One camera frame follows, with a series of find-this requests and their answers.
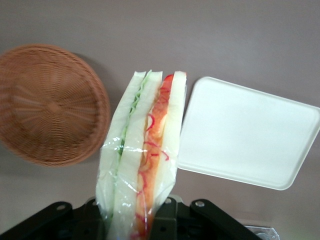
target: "brown wicker basket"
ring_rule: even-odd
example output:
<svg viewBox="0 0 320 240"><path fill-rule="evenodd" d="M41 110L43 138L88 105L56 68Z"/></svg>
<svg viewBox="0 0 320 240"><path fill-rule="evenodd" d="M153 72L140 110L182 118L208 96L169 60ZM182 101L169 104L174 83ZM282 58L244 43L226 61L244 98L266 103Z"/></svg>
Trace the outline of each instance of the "brown wicker basket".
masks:
<svg viewBox="0 0 320 240"><path fill-rule="evenodd" d="M23 159L51 167L83 161L109 124L107 92L76 55L30 44L0 57L0 139Z"/></svg>

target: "bolt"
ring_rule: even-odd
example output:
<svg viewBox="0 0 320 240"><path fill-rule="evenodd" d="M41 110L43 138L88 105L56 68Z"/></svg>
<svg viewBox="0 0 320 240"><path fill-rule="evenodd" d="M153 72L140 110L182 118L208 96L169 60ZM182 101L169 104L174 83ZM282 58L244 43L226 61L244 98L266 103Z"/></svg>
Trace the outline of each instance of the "bolt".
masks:
<svg viewBox="0 0 320 240"><path fill-rule="evenodd" d="M203 201L196 201L196 202L195 202L195 205L196 205L197 207L199 207L199 208L202 208L202 207L205 206L205 203L204 203Z"/></svg>
<svg viewBox="0 0 320 240"><path fill-rule="evenodd" d="M165 204L170 204L172 203L172 200L170 198L167 198L165 201L164 201Z"/></svg>
<svg viewBox="0 0 320 240"><path fill-rule="evenodd" d="M57 209L58 211L63 210L63 209L65 209L65 208L66 208L66 205L63 205L63 204L56 207L56 209Z"/></svg>

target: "gray surface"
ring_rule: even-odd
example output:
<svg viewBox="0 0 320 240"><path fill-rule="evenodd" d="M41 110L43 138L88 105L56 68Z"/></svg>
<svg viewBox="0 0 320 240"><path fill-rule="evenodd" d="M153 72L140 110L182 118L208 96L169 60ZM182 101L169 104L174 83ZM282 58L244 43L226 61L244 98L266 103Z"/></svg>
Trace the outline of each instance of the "gray surface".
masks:
<svg viewBox="0 0 320 240"><path fill-rule="evenodd" d="M319 41L317 0L0 0L0 53L47 43L78 54L102 79L113 110L133 72L149 69L186 71L188 96L195 80L211 76L320 107ZM173 193L272 226L282 240L317 240L319 146L318 137L284 191L179 170ZM0 145L0 232L55 201L83 204L95 193L98 158L45 168Z"/></svg>

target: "white tray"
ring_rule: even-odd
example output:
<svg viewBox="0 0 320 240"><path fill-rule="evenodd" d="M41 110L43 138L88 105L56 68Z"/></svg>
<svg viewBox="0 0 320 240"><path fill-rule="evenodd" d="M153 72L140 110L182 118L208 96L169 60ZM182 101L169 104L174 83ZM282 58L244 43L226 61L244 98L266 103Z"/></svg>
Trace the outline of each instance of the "white tray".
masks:
<svg viewBox="0 0 320 240"><path fill-rule="evenodd" d="M204 77L185 114L178 167L285 190L319 129L318 107Z"/></svg>

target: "plastic bag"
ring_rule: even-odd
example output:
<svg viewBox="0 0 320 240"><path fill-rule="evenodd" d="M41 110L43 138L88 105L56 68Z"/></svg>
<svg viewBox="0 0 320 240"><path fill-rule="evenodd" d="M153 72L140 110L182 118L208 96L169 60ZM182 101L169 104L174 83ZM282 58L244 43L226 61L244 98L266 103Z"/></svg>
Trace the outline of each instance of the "plastic bag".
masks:
<svg viewBox="0 0 320 240"><path fill-rule="evenodd" d="M148 238L176 183L186 74L135 72L101 148L96 201L108 240Z"/></svg>

